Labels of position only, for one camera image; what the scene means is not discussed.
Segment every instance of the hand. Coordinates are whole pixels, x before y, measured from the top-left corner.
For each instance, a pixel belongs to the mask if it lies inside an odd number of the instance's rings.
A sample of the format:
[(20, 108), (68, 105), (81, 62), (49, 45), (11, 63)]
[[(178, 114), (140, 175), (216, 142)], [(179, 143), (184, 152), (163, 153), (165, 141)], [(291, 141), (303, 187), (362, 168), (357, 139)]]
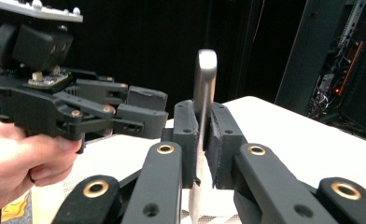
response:
[(65, 179), (80, 146), (81, 141), (44, 134), (27, 137), (14, 124), (0, 122), (0, 209), (34, 184), (41, 187)]

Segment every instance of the cable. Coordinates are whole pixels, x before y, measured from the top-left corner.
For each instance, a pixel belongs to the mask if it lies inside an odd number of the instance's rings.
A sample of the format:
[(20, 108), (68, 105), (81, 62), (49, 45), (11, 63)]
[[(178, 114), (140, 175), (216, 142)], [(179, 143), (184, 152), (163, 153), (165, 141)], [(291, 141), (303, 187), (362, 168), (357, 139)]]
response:
[(264, 5), (265, 5), (265, 0), (262, 0), (262, 4), (261, 4), (261, 9), (260, 9), (260, 15), (259, 15), (259, 20), (258, 20), (258, 24), (256, 26), (256, 31), (255, 31), (255, 34), (253, 36), (253, 42), (255, 42), (255, 39), (256, 39), (256, 35), (257, 35), (257, 32), (259, 30), (259, 26), (260, 26), (260, 20), (261, 20), (261, 15), (262, 15), (262, 10), (264, 9)]

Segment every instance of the finger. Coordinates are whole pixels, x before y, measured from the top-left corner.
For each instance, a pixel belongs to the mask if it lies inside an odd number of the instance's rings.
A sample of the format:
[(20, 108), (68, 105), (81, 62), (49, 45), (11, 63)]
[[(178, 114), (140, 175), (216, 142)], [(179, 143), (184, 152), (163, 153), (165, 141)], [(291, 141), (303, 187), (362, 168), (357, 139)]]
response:
[(43, 163), (60, 159), (67, 154), (75, 154), (81, 141), (69, 141), (61, 137), (51, 138), (44, 134), (27, 137), (19, 142), (16, 158), (20, 158), (22, 168), (31, 169)]
[(30, 176), (33, 180), (38, 180), (51, 175), (57, 175), (72, 166), (76, 157), (76, 153), (68, 154), (58, 160), (36, 166), (31, 169)]
[(34, 184), (35, 183), (33, 183), (30, 180), (29, 175), (27, 175), (22, 180), (20, 185), (18, 185), (9, 194), (7, 194), (8, 197), (4, 198), (5, 202), (3, 204), (8, 204), (8, 203), (13, 202), (14, 200), (20, 198), (22, 196), (22, 194), (25, 193), (26, 191), (28, 191), (29, 189), (31, 189)]
[(46, 178), (42, 178), (39, 180), (35, 180), (35, 185), (37, 187), (44, 187), (47, 185), (52, 185), (52, 184), (56, 184), (64, 179), (67, 178), (67, 176), (70, 174), (70, 172), (72, 171), (72, 167), (73, 166), (69, 166), (66, 170), (60, 172), (57, 175), (50, 175)]

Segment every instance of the white table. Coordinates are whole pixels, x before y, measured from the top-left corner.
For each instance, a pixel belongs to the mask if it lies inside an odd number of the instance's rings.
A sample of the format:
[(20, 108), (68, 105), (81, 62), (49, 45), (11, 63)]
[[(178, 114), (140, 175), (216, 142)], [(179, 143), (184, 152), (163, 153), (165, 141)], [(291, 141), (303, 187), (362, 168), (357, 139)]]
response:
[[(295, 176), (315, 188), (325, 177), (340, 176), (366, 188), (366, 141), (292, 113), (255, 97), (225, 104), (250, 143), (269, 147)], [(77, 182), (90, 175), (112, 175), (118, 180), (141, 168), (148, 149), (159, 140), (125, 135), (87, 145), (72, 174), (60, 184), (33, 188), (34, 223), (48, 223)], [(209, 174), (203, 184), (203, 214), (228, 217), (235, 213), (231, 191), (211, 189)], [(187, 190), (182, 208), (187, 207)]]

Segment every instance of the metal screw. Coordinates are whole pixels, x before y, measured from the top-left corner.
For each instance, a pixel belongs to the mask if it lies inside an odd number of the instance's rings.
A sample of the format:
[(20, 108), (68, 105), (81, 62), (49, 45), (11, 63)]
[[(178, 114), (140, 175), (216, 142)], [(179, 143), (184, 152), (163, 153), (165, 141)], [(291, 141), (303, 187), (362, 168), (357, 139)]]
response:
[(78, 7), (75, 7), (75, 8), (73, 8), (73, 14), (75, 14), (75, 15), (80, 15), (80, 9), (78, 8)]
[(32, 7), (34, 9), (41, 10), (41, 8), (43, 7), (43, 3), (40, 0), (34, 0), (32, 2)]
[(43, 73), (42, 72), (33, 72), (32, 73), (32, 80), (33, 81), (42, 81), (43, 80)]
[(52, 68), (52, 74), (53, 75), (58, 75), (59, 73), (61, 72), (61, 67), (60, 67), (60, 65), (55, 65), (55, 67), (54, 68)]
[(74, 118), (79, 117), (79, 116), (80, 116), (80, 111), (78, 111), (78, 110), (74, 110), (74, 111), (72, 111), (72, 116), (73, 116)]
[(61, 31), (65, 31), (65, 32), (67, 32), (67, 26), (65, 26), (65, 25), (60, 25), (60, 26), (58, 26), (57, 27), (59, 30), (61, 30)]

